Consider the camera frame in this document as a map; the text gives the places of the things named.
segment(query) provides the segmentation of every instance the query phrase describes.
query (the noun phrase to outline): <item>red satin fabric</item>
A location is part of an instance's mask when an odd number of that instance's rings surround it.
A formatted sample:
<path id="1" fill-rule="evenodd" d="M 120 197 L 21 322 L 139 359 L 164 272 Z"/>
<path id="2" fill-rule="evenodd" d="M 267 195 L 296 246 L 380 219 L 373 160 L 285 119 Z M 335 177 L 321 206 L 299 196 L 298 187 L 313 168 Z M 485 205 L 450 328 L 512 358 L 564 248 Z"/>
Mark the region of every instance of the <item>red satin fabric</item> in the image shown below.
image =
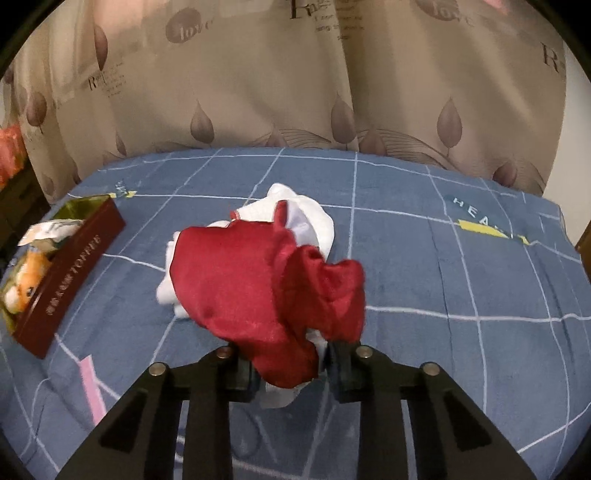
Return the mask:
<path id="1" fill-rule="evenodd" d="M 365 293 L 360 263 L 326 264 L 317 248 L 296 245 L 286 219 L 283 201 L 273 223 L 187 228 L 170 276 L 191 318 L 236 343 L 267 382 L 293 388 L 318 374 L 306 329 L 327 340 L 358 341 Z"/>

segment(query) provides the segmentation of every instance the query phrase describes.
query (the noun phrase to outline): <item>wall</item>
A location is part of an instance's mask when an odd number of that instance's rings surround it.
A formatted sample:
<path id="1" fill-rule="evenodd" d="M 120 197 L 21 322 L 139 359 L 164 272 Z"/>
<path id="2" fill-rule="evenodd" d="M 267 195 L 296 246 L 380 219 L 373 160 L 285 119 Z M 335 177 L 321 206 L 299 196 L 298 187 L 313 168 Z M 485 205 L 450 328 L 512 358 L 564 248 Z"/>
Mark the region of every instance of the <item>wall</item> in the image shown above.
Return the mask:
<path id="1" fill-rule="evenodd" d="M 570 49 L 565 51 L 564 120 L 544 197 L 562 208 L 575 244 L 591 220 L 591 82 Z"/>

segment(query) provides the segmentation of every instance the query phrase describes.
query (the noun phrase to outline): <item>wooden furniture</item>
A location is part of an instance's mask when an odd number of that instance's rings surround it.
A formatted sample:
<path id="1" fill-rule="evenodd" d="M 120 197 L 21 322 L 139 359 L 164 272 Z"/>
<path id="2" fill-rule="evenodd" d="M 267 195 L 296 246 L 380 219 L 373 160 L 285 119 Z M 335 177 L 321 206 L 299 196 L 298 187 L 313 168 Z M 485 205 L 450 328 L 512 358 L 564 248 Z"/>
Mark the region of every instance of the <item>wooden furniture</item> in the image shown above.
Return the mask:
<path id="1" fill-rule="evenodd" d="M 580 240 L 575 246 L 577 252 L 581 255 L 583 261 L 583 268 L 587 272 L 587 276 L 591 281 L 591 222 L 587 225 L 587 228 L 583 232 Z"/>
<path id="2" fill-rule="evenodd" d="M 17 243 L 30 225 L 49 211 L 31 163 L 0 190 L 0 275 L 17 249 Z"/>

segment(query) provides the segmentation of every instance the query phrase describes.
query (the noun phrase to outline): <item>blue bedsheet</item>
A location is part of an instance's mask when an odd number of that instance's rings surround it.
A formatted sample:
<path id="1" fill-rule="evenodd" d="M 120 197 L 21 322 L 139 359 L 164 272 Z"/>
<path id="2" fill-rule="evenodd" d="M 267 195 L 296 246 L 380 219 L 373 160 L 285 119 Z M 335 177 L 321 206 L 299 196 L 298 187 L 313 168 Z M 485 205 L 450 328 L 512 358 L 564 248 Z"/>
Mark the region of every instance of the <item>blue bedsheet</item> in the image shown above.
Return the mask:
<path id="1" fill-rule="evenodd" d="M 37 480 L 53 479 L 92 429 L 80 359 L 93 356 L 109 408 L 150 363 L 188 364 L 222 344 L 157 304 L 166 242 L 176 230 L 227 219 L 275 182 L 334 219 L 330 261 L 363 264 L 365 343 L 403 364 L 441 364 L 540 479 L 561 469 L 589 428 L 591 289 L 553 203 L 391 158 L 262 148 L 122 161 L 71 196 L 114 192 L 119 181 L 137 191 L 116 200 L 127 226 L 46 359 L 0 326 L 1 426 Z M 459 220 L 515 239 L 467 231 Z M 337 405 L 322 380 L 281 410 L 235 405 L 231 423 L 237 479 L 355 478 L 359 407 Z M 177 473 L 182 450 L 181 428 Z"/>

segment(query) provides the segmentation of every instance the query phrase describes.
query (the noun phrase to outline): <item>candy wrapper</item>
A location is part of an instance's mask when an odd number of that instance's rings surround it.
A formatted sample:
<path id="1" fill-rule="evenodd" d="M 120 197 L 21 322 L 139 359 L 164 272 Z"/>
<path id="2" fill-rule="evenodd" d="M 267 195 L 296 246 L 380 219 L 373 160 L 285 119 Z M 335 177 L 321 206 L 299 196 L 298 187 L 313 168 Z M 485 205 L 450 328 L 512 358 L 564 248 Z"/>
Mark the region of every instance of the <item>candy wrapper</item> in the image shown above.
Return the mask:
<path id="1" fill-rule="evenodd" d="M 31 245 L 45 254 L 50 254 L 59 250 L 64 241 L 76 233 L 82 222 L 82 220 L 68 219 L 36 223 L 29 227 L 18 246 Z"/>

